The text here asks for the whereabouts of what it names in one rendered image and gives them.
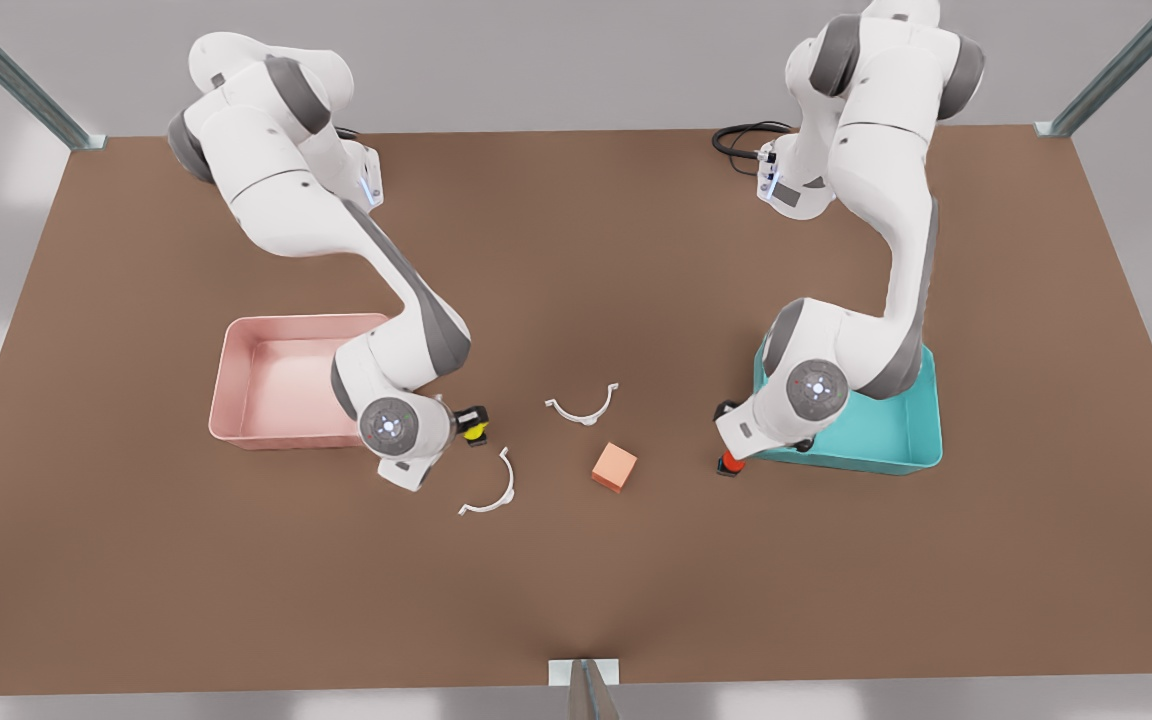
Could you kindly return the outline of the pink storage box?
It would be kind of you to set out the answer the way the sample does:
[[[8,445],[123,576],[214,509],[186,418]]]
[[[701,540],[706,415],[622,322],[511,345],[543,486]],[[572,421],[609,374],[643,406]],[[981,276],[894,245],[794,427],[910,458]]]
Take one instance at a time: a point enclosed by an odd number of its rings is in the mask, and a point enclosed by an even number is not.
[[[379,313],[243,316],[221,346],[207,427],[244,450],[361,446],[329,382],[334,353]]]

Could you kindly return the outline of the orange cube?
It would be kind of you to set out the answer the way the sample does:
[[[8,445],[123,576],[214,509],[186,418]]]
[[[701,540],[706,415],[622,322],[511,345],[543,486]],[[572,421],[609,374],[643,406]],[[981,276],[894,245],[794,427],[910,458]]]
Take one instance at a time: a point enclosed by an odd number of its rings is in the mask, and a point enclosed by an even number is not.
[[[614,493],[621,493],[626,487],[626,482],[630,478],[636,465],[637,456],[630,450],[617,445],[607,444],[602,448],[602,454],[594,462],[591,470],[591,478],[600,486],[611,488]]]

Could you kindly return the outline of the blue storage box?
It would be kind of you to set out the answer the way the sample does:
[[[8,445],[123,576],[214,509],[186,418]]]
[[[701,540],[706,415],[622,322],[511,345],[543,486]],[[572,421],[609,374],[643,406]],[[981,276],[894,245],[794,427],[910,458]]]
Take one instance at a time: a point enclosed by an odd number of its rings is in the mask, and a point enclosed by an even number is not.
[[[751,460],[794,462],[869,473],[905,475],[932,468],[943,456],[934,357],[922,348],[915,381],[900,395],[867,397],[847,393],[847,406],[814,434],[809,450],[776,447]]]

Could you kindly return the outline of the silver frame post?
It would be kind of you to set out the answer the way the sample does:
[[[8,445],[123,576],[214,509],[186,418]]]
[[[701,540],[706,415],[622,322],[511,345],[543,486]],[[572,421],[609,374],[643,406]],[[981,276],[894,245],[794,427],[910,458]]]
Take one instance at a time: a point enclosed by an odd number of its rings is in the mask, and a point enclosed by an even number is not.
[[[609,691],[620,684],[617,659],[550,660],[548,684],[568,689],[567,720],[621,720]]]
[[[1056,118],[1033,124],[1041,138],[1070,138],[1152,58],[1152,17]]]
[[[106,146],[104,135],[91,135],[76,119],[61,108],[26,71],[0,47],[0,86],[12,94],[29,114],[70,151],[99,151]]]

